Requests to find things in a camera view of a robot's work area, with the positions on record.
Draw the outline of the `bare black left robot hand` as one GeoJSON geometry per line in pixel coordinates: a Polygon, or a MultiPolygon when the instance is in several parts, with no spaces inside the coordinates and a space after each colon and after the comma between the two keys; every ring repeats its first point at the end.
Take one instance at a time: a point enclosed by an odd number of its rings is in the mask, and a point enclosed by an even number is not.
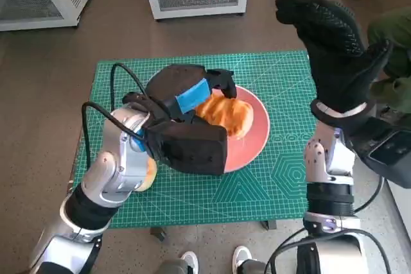
{"type": "Polygon", "coordinates": [[[237,96],[233,75],[233,71],[203,65],[171,64],[150,78],[145,92],[172,120],[201,123],[195,109],[211,97],[213,89],[221,90],[226,98],[237,96]]]}

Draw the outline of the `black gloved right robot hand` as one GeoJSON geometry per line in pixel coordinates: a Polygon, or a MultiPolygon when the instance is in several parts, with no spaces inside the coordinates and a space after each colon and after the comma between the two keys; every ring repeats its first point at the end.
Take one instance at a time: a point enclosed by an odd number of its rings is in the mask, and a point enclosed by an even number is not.
{"type": "Polygon", "coordinates": [[[329,0],[275,0],[276,17],[295,27],[305,45],[317,99],[341,114],[365,103],[388,62],[387,39],[364,46],[352,12],[329,0]]]}

